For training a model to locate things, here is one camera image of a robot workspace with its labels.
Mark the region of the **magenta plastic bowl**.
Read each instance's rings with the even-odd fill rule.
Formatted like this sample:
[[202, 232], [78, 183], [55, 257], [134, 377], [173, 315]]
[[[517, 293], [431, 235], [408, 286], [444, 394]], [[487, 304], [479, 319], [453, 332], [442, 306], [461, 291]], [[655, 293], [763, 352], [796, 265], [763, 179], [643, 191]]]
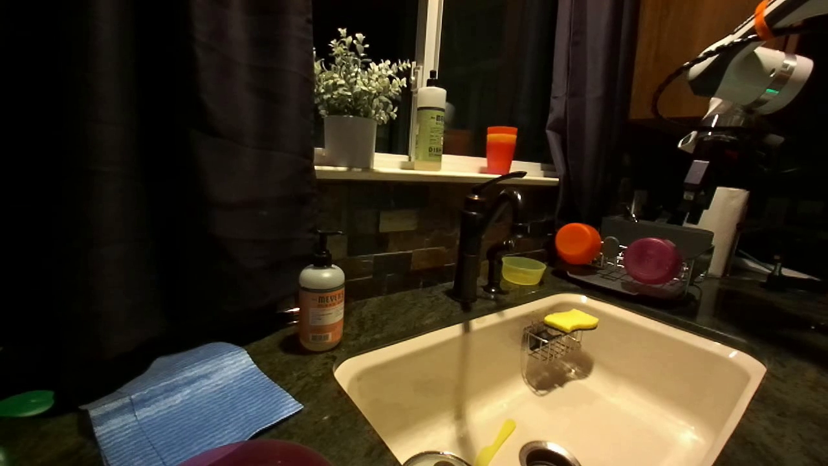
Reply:
[[643, 286], [669, 283], [681, 267], [681, 248], [668, 239], [637, 239], [623, 252], [627, 275]]

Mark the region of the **green plastic bowl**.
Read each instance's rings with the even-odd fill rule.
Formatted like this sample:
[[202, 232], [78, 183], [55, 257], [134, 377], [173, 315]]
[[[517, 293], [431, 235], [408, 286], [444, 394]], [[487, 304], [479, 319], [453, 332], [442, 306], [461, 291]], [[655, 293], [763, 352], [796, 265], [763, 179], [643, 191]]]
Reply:
[[545, 275], [545, 265], [531, 257], [505, 257], [501, 283], [510, 287], [536, 287]]

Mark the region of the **grey dish rack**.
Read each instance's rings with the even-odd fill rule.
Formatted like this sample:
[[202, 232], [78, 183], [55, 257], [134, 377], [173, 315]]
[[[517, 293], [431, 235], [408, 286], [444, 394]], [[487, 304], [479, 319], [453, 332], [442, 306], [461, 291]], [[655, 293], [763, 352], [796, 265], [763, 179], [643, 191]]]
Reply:
[[577, 283], [643, 301], [682, 301], [706, 273], [712, 232], [655, 219], [605, 218], [589, 265], [570, 267]]

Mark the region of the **purple plate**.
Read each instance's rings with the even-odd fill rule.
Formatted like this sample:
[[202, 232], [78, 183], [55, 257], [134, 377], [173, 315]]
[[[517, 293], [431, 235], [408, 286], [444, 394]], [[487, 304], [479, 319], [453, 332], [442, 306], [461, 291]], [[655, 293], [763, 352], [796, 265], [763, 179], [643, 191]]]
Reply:
[[332, 466], [332, 462], [289, 440], [245, 440], [211, 449], [180, 466]]

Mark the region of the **dark bronze faucet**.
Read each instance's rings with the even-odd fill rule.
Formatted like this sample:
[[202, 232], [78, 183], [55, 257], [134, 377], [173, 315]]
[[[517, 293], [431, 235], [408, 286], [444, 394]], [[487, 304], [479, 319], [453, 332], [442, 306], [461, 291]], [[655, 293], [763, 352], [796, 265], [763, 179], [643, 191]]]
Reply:
[[510, 188], [513, 179], [523, 179], [523, 172], [501, 173], [474, 186], [461, 210], [461, 239], [455, 257], [455, 280], [451, 296], [461, 304], [461, 311], [469, 313], [479, 296], [479, 273], [482, 273], [482, 252], [484, 232], [501, 208], [513, 213], [510, 230], [526, 232], [526, 196], [517, 188]]

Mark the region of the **orange soap pump bottle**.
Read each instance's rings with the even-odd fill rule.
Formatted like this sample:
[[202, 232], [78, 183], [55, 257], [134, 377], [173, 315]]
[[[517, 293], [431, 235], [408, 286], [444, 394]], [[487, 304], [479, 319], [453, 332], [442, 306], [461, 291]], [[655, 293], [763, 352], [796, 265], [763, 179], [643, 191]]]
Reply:
[[315, 232], [311, 262], [298, 276], [298, 339], [308, 352], [333, 350], [343, 336], [343, 269], [332, 258], [327, 235]]

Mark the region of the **orange cup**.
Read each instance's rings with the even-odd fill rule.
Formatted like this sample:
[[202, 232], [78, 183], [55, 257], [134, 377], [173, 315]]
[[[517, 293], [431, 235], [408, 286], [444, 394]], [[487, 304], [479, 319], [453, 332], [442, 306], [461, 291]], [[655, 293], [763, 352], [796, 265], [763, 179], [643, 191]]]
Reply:
[[487, 172], [508, 173], [517, 147], [517, 129], [508, 124], [487, 128]]

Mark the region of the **white potted plant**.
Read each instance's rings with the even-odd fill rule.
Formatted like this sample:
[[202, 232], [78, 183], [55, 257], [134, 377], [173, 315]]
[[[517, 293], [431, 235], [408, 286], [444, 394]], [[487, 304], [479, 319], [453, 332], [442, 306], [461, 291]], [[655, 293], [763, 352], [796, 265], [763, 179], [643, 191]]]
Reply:
[[377, 128], [398, 116], [398, 100], [417, 73], [412, 60], [372, 60], [368, 37], [338, 28], [327, 58], [312, 58], [312, 103], [324, 120], [332, 164], [369, 172]]

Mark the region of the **yellow plastic stick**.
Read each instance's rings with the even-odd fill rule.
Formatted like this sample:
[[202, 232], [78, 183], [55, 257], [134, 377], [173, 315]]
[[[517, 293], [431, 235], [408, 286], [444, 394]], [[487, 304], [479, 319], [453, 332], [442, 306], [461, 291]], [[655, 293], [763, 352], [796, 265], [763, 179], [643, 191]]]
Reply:
[[496, 434], [477, 452], [474, 466], [488, 466], [499, 449], [510, 440], [514, 427], [514, 420], [505, 420]]

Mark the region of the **round sink strainer lid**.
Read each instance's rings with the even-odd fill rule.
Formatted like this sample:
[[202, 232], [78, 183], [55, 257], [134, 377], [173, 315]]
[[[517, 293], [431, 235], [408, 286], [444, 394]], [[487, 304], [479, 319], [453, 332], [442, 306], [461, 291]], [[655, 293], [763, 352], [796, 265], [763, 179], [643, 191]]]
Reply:
[[400, 466], [470, 466], [462, 456], [451, 451], [421, 451], [405, 459]]

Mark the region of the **white kitchen sink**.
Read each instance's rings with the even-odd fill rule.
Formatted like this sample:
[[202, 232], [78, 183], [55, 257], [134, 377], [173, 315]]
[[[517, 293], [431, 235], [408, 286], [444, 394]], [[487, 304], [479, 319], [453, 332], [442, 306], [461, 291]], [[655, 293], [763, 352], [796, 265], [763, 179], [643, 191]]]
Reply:
[[[523, 332], [545, 313], [597, 319], [579, 336], [593, 372], [549, 394], [523, 380]], [[549, 440], [579, 466], [713, 466], [765, 364], [722, 341], [633, 311], [558, 293], [343, 361], [333, 377], [389, 451], [451, 451], [474, 463], [505, 420], [491, 466]]]

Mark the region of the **dark curtain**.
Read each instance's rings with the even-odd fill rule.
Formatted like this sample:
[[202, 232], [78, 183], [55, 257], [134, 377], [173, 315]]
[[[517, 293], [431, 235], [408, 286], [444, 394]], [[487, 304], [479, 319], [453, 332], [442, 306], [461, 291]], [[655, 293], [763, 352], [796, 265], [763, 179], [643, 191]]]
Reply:
[[311, 0], [0, 0], [11, 383], [232, 330], [292, 293]]

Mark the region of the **blue dish cloth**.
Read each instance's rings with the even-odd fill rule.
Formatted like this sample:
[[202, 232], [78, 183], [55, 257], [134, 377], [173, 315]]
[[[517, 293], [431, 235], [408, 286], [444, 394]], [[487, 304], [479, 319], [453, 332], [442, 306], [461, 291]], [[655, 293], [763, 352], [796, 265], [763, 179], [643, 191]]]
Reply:
[[163, 354], [122, 388], [85, 405], [107, 466], [183, 466], [299, 410], [231, 341]]

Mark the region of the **white paper towel roll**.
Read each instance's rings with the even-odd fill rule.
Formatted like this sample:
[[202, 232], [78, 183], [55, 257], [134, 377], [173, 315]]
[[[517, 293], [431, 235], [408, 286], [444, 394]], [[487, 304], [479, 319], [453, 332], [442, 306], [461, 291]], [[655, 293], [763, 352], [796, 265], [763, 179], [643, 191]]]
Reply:
[[712, 258], [709, 258], [709, 275], [722, 276], [737, 222], [743, 219], [748, 205], [748, 191], [737, 186], [717, 186], [709, 208], [702, 213], [699, 225], [712, 232]]

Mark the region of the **green lid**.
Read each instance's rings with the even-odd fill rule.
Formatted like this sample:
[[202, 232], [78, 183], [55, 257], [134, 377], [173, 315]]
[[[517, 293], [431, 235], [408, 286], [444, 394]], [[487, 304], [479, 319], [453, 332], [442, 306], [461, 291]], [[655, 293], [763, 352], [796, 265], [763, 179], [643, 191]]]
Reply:
[[39, 416], [55, 407], [52, 392], [20, 392], [0, 402], [3, 420]]

